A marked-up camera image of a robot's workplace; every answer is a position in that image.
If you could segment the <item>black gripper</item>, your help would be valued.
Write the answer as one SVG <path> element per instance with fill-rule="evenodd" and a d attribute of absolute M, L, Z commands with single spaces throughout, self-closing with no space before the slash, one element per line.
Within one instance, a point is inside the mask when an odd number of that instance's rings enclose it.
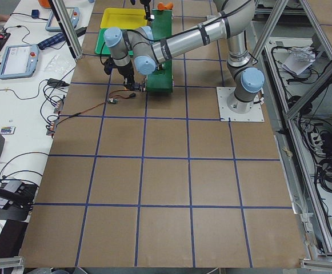
<path fill-rule="evenodd" d="M 152 21 L 154 16 L 151 13 L 150 8 L 151 0 L 141 0 L 141 4 L 145 10 L 145 19 L 147 21 Z M 123 86 L 129 90 L 135 90 L 135 80 L 134 80 L 134 69 L 133 64 L 130 61 L 124 66 L 116 65 L 118 72 L 124 77 Z"/>

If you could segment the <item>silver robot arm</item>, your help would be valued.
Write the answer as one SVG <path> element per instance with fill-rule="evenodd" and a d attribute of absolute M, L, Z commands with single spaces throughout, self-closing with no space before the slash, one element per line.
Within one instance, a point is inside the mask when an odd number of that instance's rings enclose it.
<path fill-rule="evenodd" d="M 215 1 L 216 16 L 183 32 L 155 40 L 150 27 L 137 29 L 108 28 L 103 37 L 110 50 L 104 63 L 107 75 L 113 69 L 124 77 L 123 85 L 129 90 L 135 87 L 134 73 L 149 75 L 157 67 L 211 42 L 225 38 L 229 57 L 227 68 L 236 88 L 227 98 L 228 108 L 245 114 L 251 110 L 254 98 L 265 81 L 263 73 L 252 65 L 247 50 L 245 30 L 255 13 L 254 1 Z"/>

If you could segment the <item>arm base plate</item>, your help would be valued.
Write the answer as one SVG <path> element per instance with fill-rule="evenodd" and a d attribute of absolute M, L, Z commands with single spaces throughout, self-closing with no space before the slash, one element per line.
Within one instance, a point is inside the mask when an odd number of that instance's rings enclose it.
<path fill-rule="evenodd" d="M 223 122 L 258 122 L 265 121 L 262 106 L 256 95 L 252 102 L 244 103 L 235 97 L 235 87 L 217 87 L 219 119 Z"/>

